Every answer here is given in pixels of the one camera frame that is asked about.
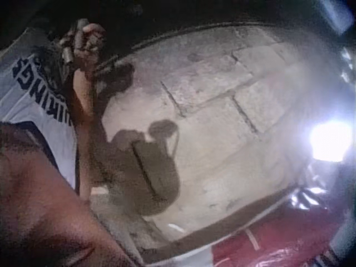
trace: concrete surface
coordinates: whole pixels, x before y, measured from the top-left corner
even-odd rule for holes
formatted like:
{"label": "concrete surface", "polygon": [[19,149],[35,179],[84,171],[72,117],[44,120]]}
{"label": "concrete surface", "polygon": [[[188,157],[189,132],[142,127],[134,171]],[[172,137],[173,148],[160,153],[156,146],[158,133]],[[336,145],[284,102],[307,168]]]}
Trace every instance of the concrete surface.
{"label": "concrete surface", "polygon": [[[128,218],[144,257],[171,242],[184,246],[195,232],[299,182],[308,132],[335,94],[320,78],[338,76],[333,66],[316,68],[328,53],[318,52],[321,43],[298,29],[224,27],[176,36],[115,63],[135,70],[107,100],[97,134],[106,149],[95,157],[115,203],[108,213]],[[106,205],[92,197],[96,210]]]}

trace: light source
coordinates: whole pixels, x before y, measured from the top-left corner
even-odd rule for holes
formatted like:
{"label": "light source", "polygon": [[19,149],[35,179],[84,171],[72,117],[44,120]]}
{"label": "light source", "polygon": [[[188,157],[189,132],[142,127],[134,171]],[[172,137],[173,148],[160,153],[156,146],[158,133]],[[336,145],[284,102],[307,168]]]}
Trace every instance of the light source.
{"label": "light source", "polygon": [[313,158],[341,162],[352,143],[351,127],[340,121],[316,125],[310,134]]}

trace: jersey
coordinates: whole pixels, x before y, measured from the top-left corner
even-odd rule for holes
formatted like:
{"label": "jersey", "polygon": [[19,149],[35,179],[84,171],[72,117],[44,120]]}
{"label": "jersey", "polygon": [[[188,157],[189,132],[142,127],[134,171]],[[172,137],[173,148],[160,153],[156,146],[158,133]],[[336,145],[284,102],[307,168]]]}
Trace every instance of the jersey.
{"label": "jersey", "polygon": [[40,29],[26,29],[0,56],[0,121],[25,130],[75,189],[77,140],[64,80],[60,54]]}

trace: hand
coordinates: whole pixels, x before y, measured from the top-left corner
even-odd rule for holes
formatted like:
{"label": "hand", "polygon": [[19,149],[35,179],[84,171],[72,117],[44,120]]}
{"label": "hand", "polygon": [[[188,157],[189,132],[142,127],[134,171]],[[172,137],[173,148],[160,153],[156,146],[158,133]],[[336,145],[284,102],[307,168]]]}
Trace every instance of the hand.
{"label": "hand", "polygon": [[105,30],[99,24],[90,23],[84,26],[82,31],[72,27],[60,40],[62,48],[71,48],[75,69],[79,68],[91,76],[98,63],[100,49],[104,44],[104,34]]}

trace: red fabric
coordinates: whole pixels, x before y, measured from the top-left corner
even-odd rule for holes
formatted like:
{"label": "red fabric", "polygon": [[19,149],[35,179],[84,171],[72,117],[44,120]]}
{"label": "red fabric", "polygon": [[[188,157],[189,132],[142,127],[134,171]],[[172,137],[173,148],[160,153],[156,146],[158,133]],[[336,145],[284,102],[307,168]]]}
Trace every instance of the red fabric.
{"label": "red fabric", "polygon": [[214,266],[301,266],[328,248],[342,223],[343,209],[282,207],[249,227],[260,246],[255,250],[245,232],[212,247]]}

